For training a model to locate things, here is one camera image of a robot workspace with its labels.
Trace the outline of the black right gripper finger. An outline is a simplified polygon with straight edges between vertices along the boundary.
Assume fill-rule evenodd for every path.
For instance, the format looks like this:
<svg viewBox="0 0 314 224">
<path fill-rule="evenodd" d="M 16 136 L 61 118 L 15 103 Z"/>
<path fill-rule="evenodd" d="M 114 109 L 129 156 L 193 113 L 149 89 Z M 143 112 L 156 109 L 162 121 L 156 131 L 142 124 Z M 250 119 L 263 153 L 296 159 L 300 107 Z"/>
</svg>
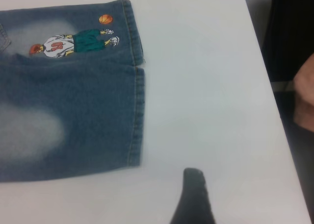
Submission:
<svg viewBox="0 0 314 224">
<path fill-rule="evenodd" d="M 206 180 L 201 170 L 186 168 L 183 189 L 172 224 L 214 224 Z"/>
</svg>

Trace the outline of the bare person hand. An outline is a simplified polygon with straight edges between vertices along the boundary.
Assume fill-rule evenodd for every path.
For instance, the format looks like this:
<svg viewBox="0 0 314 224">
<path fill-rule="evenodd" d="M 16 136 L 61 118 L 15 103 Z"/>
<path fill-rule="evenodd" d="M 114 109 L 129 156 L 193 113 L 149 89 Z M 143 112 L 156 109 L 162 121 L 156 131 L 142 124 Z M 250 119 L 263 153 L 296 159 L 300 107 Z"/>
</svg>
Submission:
<svg viewBox="0 0 314 224">
<path fill-rule="evenodd" d="M 301 66 L 293 79 L 295 89 L 294 122 L 314 131 L 314 55 Z"/>
</svg>

